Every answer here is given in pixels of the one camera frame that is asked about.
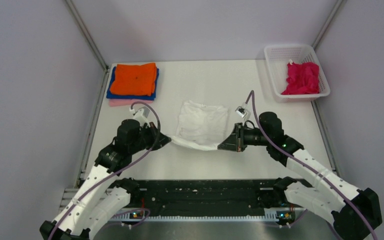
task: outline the gray wall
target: gray wall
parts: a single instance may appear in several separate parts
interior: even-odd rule
[[[108,63],[263,59],[312,44],[335,0],[75,0]]]
[[[102,77],[62,0],[0,0],[0,240],[58,213]]]
[[[340,173],[377,192],[384,239],[384,1],[347,1],[317,56],[331,89],[319,103]]]

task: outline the plastic basket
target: plastic basket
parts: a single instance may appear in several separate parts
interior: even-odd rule
[[[314,49],[305,44],[288,44],[288,45],[272,45],[264,48],[265,61],[267,63],[268,73],[270,75],[270,84],[273,91],[273,97],[276,102],[298,102],[312,101],[319,97],[325,97],[331,93],[328,81],[322,66],[317,59]],[[289,60],[294,63],[302,64],[312,62],[318,65],[320,71],[318,74],[318,86],[320,93],[318,94],[300,94],[300,95],[282,95],[288,83],[288,67]]]

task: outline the red cloth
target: red cloth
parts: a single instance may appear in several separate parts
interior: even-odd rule
[[[318,94],[319,66],[313,62],[287,64],[286,90],[282,95]]]

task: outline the white arm segment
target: white arm segment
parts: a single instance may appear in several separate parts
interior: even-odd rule
[[[319,174],[323,175],[323,178],[326,178],[332,182],[332,184],[335,185],[335,187],[337,187],[348,199],[352,200],[359,194],[357,192],[358,188],[356,186],[351,185],[343,179],[339,178],[331,170],[327,169],[325,166],[315,160],[307,152],[307,150],[299,149],[293,154],[293,156],[318,171]],[[310,171],[308,168],[304,167],[291,158],[287,159],[286,167],[303,177],[315,189],[317,189],[328,202],[344,202],[344,199],[342,199],[342,197],[339,196],[335,190],[331,189],[331,187],[323,180],[322,177],[320,177],[320,175],[316,175],[314,172]]]
[[[317,189],[306,187],[301,182],[292,183],[284,193],[288,202],[308,209],[310,212],[328,221],[331,225],[334,224],[334,217],[331,212],[340,212],[345,206],[343,201],[328,201]]]
[[[86,220],[89,219],[89,216],[91,215],[94,207],[97,205],[98,200],[101,198],[102,194],[104,194],[105,190],[118,179],[118,177],[111,177],[89,192],[89,194],[87,194],[81,201],[78,201],[78,199],[97,182],[101,181],[105,177],[108,177],[111,173],[108,173],[107,170],[107,168],[101,165],[92,167],[89,175],[77,191],[76,195],[72,198],[71,202],[54,218],[54,220],[58,222],[73,205],[73,203],[76,204],[71,213],[62,221],[61,225],[59,225],[61,230],[66,231],[67,229],[70,229],[71,235],[79,236],[83,229],[87,228],[85,227]]]
[[[116,187],[101,203],[99,203],[86,220],[85,229],[89,228],[89,239],[93,240],[98,231],[120,209],[130,203],[130,194],[124,188]]]

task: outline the pink towel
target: pink towel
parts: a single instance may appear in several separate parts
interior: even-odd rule
[[[146,104],[151,104],[152,100],[139,100],[139,99],[110,99],[109,100],[109,106],[110,107],[117,107],[117,106],[126,106],[126,105],[132,105],[132,103],[141,101]]]
[[[286,82],[288,85],[282,95],[320,93],[319,65],[313,62],[288,63],[287,75]]]

